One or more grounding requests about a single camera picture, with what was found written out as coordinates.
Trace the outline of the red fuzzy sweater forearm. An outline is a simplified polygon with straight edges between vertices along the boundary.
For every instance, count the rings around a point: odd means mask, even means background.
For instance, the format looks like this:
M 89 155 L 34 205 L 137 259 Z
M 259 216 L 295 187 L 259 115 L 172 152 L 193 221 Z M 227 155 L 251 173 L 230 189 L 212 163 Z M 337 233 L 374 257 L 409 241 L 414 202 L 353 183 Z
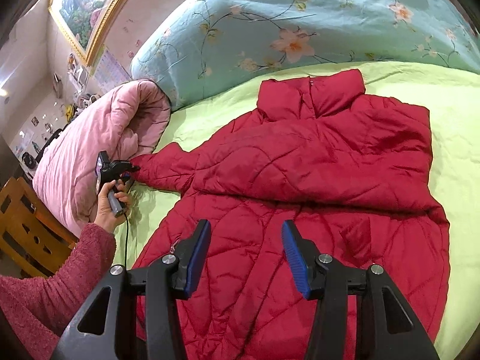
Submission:
M 64 329 L 112 265 L 116 240 L 88 224 L 51 277 L 1 277 L 3 359 L 49 359 Z

